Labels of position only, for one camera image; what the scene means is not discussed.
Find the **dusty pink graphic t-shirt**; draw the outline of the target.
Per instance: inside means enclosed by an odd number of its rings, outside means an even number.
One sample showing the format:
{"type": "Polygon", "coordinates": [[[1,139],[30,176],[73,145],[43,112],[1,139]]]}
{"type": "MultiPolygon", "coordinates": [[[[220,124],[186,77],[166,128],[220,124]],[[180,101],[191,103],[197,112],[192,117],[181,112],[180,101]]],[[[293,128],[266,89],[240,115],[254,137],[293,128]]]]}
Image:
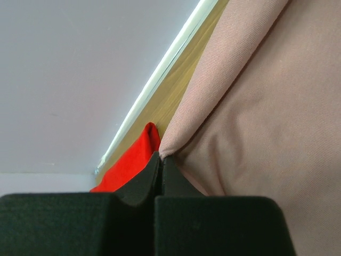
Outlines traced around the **dusty pink graphic t-shirt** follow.
{"type": "Polygon", "coordinates": [[[340,1],[229,1],[161,140],[205,195],[266,196],[340,255],[340,1]]]}

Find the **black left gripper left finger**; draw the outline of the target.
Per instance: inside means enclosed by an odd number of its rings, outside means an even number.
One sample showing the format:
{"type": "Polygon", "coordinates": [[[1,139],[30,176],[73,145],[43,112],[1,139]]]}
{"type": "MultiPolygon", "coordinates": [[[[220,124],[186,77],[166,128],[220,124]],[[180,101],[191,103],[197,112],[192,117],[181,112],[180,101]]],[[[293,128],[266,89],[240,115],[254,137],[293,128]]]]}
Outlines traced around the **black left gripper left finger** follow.
{"type": "Polygon", "coordinates": [[[160,158],[114,193],[1,197],[1,255],[153,255],[160,158]]]}

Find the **red t-shirt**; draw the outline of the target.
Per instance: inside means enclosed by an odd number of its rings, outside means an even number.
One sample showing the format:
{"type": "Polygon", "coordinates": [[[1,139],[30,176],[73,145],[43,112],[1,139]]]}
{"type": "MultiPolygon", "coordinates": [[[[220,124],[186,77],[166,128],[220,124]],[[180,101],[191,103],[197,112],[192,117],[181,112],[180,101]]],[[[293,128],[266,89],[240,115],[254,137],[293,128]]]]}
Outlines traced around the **red t-shirt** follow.
{"type": "Polygon", "coordinates": [[[154,123],[148,123],[137,140],[105,173],[92,193],[115,192],[139,174],[148,164],[152,154],[159,150],[160,136],[154,123]]]}

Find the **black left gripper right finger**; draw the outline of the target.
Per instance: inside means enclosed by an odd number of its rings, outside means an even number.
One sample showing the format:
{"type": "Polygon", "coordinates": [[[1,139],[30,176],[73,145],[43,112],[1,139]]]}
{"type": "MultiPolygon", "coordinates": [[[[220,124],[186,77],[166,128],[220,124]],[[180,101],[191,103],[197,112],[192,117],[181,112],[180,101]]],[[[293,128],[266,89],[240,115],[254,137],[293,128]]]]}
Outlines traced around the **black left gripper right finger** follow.
{"type": "Polygon", "coordinates": [[[156,255],[295,255],[282,210],[259,196],[204,196],[163,161],[155,199],[156,255]]]}

